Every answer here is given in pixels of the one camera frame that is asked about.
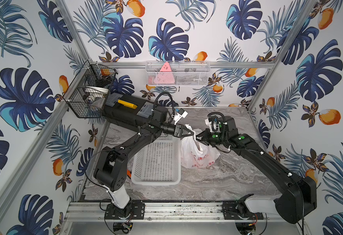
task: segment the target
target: wire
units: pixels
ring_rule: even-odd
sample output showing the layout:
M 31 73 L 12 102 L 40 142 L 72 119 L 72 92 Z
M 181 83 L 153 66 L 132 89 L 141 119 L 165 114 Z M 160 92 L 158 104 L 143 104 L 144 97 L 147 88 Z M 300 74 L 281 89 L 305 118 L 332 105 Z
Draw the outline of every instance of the wire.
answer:
M 262 233 L 260 233 L 259 235 L 262 235 L 265 231 L 265 229 L 267 228 L 267 223 L 268 223 L 268 218 L 267 218 L 267 213 L 265 214 L 265 227 Z
M 101 202 L 102 202 L 103 200 L 100 201 L 100 209 L 101 209 L 102 211 L 106 211 L 106 210 L 104 210 L 104 209 L 101 207 Z
M 105 222 L 106 227 L 108 227 L 109 231 L 110 231 L 111 233 L 113 233 L 114 235 L 117 235 L 116 233 L 114 233 L 114 232 L 109 228 L 109 225 L 106 223 L 105 216 L 103 217 L 103 221 Z

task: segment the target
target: wallpaper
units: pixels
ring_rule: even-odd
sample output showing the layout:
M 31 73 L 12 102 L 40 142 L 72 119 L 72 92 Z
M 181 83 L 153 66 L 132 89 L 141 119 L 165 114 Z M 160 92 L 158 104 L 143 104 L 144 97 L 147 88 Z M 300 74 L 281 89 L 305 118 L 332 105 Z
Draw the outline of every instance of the wallpaper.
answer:
M 89 56 L 98 62 L 273 61 L 304 4 L 303 0 L 65 2 Z M 221 68 L 211 70 L 205 87 L 151 87 L 144 70 L 120 69 L 117 84 L 127 88 L 120 93 L 152 101 L 169 91 L 179 106 L 246 106 L 266 71 Z
M 2 234 L 59 234 L 69 203 L 78 200 L 101 127 L 66 112 L 0 223 Z
M 0 0 L 0 191 L 56 109 L 58 99 L 55 98 L 67 91 L 83 63 L 53 1 Z M 80 128 L 92 129 L 92 120 L 83 119 L 80 122 Z M 66 183 L 69 184 L 70 181 L 67 176 L 69 169 L 75 170 L 71 165 L 77 167 L 80 156 L 84 156 L 85 148 L 79 146 L 77 141 L 79 133 L 88 134 L 85 129 L 69 129 L 70 124 L 64 123 L 63 128 L 59 127 L 59 134 L 62 135 L 62 131 L 71 132 L 69 135 L 74 135 L 74 138 L 69 141 L 78 152 L 74 156 L 63 155 L 61 163 L 58 160 L 58 148 L 53 148 L 52 159 L 51 155 L 41 156 L 40 159 L 47 160 L 48 164 L 36 169 L 39 172 L 50 171 L 54 162 L 57 166 L 64 166 L 66 169 L 62 171 L 58 168 L 57 173 L 59 178 L 63 179 L 59 190 L 66 190 L 66 194 L 72 187 L 73 191 L 75 190 L 74 184 L 78 181 L 72 178 L 74 186 L 66 189 Z M 99 128 L 99 123 L 95 125 L 96 129 Z M 23 197 L 28 193 L 40 194 L 38 190 L 44 188 L 44 185 L 37 180 L 48 179 L 49 176 L 54 174 L 41 173 L 34 176 L 34 191 L 20 191 L 19 196 Z M 50 192 L 52 191 L 49 188 L 49 193 L 45 192 L 44 195 L 52 199 L 53 194 Z M 11 214 L 11 220 L 6 222 L 17 218 L 17 213 Z
M 315 180 L 311 234 L 343 235 L 343 0 L 320 0 L 293 45 L 252 118 L 271 156 Z

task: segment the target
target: gray marble tabletop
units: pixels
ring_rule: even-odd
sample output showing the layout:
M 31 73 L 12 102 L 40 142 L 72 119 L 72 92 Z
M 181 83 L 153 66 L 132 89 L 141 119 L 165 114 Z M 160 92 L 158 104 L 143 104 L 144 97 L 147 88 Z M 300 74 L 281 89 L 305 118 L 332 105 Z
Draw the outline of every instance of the gray marble tabletop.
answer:
M 235 119 L 239 133 L 246 133 L 258 143 L 256 130 L 245 108 L 188 108 L 188 115 L 178 123 L 190 124 L 193 129 L 204 130 L 207 114 L 222 112 Z M 135 134 L 134 131 L 111 124 L 104 141 L 104 146 L 114 147 L 125 142 Z M 132 169 L 133 159 L 127 165 Z M 204 169 L 181 167 L 181 181 L 171 186 L 136 185 L 127 178 L 125 187 L 132 199 L 150 200 L 236 200 L 254 193 L 257 195 L 279 194 L 273 183 L 253 164 L 231 153 L 221 153 L 216 162 Z M 87 182 L 83 191 L 86 200 L 102 200 L 108 194 L 101 187 Z

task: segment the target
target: white wire basket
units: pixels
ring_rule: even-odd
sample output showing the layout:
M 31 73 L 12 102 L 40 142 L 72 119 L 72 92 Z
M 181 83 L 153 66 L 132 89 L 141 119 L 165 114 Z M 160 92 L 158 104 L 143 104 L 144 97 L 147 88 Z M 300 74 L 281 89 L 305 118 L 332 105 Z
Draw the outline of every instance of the white wire basket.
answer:
M 207 61 L 168 61 L 171 72 L 160 72 L 166 61 L 147 61 L 149 86 L 206 86 L 211 71 Z
M 181 180 L 181 139 L 161 134 L 134 156 L 131 181 L 140 185 L 167 186 Z

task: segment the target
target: wire basket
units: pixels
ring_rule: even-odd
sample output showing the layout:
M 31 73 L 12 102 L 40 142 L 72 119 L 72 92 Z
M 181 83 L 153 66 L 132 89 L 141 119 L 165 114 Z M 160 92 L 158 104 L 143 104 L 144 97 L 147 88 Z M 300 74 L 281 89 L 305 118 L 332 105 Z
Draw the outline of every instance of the wire basket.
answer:
M 78 118 L 100 118 L 117 71 L 101 64 L 88 67 L 67 104 Z
M 160 72 L 166 61 L 147 61 L 149 86 L 206 86 L 211 68 L 207 61 L 168 61 L 171 72 Z

